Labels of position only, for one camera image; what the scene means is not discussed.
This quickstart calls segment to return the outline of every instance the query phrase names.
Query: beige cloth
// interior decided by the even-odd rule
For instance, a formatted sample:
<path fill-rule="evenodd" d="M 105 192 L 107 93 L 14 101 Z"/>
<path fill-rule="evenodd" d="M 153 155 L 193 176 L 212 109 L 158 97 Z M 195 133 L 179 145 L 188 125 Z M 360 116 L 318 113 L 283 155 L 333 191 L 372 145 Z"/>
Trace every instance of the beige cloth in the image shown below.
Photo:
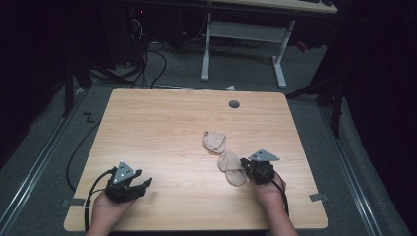
<path fill-rule="evenodd" d="M 203 145 L 207 149 L 221 154 L 226 150 L 226 135 L 217 132 L 205 132 Z"/>
<path fill-rule="evenodd" d="M 223 171 L 245 169 L 240 163 L 239 157 L 235 152 L 227 150 L 221 154 L 217 161 L 218 168 Z"/>
<path fill-rule="evenodd" d="M 241 186 L 246 182 L 245 168 L 235 152 L 227 150 L 222 153 L 218 158 L 217 166 L 221 171 L 226 172 L 226 178 L 232 185 Z"/>
<path fill-rule="evenodd" d="M 234 186 L 241 186 L 246 182 L 247 176 L 245 170 L 226 171 L 227 180 Z"/>

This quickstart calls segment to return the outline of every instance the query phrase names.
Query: metal bracket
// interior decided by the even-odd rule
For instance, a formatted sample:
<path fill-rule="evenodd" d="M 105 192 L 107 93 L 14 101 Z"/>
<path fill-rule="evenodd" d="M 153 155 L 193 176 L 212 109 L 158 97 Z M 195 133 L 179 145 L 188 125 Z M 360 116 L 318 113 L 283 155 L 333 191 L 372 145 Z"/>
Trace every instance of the metal bracket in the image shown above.
<path fill-rule="evenodd" d="M 248 159 L 254 160 L 254 161 L 257 161 L 257 162 L 280 160 L 279 157 L 277 157 L 276 155 L 274 155 L 270 152 L 267 152 L 264 149 L 260 149 L 259 151 L 253 153 L 251 156 L 248 157 Z"/>
<path fill-rule="evenodd" d="M 119 168 L 114 176 L 113 184 L 127 180 L 135 176 L 136 171 L 129 167 L 125 162 L 120 161 Z"/>

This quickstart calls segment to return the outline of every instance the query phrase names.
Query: hole in table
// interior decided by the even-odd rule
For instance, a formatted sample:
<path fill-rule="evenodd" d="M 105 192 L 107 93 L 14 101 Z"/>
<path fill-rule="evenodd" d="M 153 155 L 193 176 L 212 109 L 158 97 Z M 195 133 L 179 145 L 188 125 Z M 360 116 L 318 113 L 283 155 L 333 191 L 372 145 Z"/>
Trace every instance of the hole in table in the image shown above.
<path fill-rule="evenodd" d="M 240 103 L 239 103 L 239 101 L 237 101 L 237 100 L 231 100 L 231 101 L 229 101 L 229 106 L 231 107 L 231 108 L 239 108 L 239 106 L 240 106 Z"/>

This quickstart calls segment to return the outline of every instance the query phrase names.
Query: human hand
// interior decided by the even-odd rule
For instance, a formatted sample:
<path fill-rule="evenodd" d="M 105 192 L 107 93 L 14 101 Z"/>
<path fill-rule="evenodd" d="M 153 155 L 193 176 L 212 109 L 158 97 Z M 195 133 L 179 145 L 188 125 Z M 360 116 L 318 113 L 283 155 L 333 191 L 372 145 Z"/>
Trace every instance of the human hand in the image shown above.
<path fill-rule="evenodd" d="M 292 236 L 298 235 L 291 220 L 285 211 L 285 182 L 278 174 L 275 174 L 273 181 L 281 191 L 271 182 L 257 185 L 251 181 L 257 193 L 258 201 L 263 206 L 269 222 L 270 235 L 272 236 Z"/>
<path fill-rule="evenodd" d="M 87 232 L 87 236 L 108 235 L 111 230 L 120 222 L 128 208 L 136 199 L 126 203 L 116 204 L 108 199 L 101 192 L 94 201 L 92 209 L 91 226 Z"/>
<path fill-rule="evenodd" d="M 277 174 L 274 175 L 273 181 L 285 193 L 285 181 L 283 181 Z M 275 185 L 273 185 L 271 182 L 261 185 L 257 185 L 252 181 L 251 183 L 257 194 L 258 201 L 265 209 L 268 209 L 277 204 L 283 206 L 283 209 L 285 209 L 284 198 L 282 196 L 282 193 L 279 191 L 278 188 L 276 188 Z"/>

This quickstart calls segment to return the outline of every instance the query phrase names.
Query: wooden surface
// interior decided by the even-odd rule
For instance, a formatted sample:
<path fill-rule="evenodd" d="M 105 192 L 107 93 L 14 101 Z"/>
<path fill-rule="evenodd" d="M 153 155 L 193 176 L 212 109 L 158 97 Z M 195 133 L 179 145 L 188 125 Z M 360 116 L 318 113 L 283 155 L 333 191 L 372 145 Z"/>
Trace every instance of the wooden surface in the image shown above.
<path fill-rule="evenodd" d="M 240 107 L 229 107 L 230 100 L 239 101 Z M 277 92 L 117 88 L 75 198 L 86 198 L 100 174 L 125 161 L 143 170 L 132 185 L 149 177 L 153 182 L 119 230 L 268 229 L 250 183 L 229 184 L 217 167 L 218 155 L 203 147 L 205 131 L 226 134 L 226 149 L 239 156 L 260 148 L 279 156 L 272 164 L 287 183 L 295 227 L 328 225 L 322 203 L 309 198 L 318 192 L 316 184 L 285 96 Z M 64 225 L 83 231 L 84 209 L 71 206 Z"/>
<path fill-rule="evenodd" d="M 299 0 L 212 0 L 212 2 L 243 4 L 259 7 L 279 8 L 285 10 L 297 10 L 315 13 L 336 13 L 337 8 L 326 6 L 322 2 L 311 3 Z"/>

